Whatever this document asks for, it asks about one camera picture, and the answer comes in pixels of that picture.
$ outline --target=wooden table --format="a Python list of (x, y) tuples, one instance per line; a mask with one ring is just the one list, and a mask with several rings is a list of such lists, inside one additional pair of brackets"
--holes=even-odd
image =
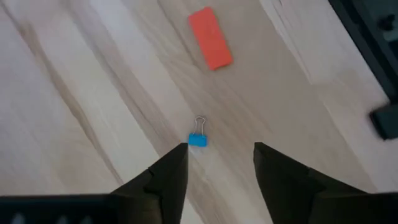
[[(211, 6), (234, 63), (207, 69)], [(182, 223), (271, 223), (255, 141), (368, 192), (398, 189), (387, 98), (327, 0), (2, 0), (0, 193), (110, 192), (207, 118)]]

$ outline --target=orange eraser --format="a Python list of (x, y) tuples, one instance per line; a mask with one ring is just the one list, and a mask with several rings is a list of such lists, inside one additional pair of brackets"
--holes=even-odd
[(213, 10), (206, 7), (193, 13), (188, 19), (209, 68), (216, 70), (231, 64), (232, 55)]

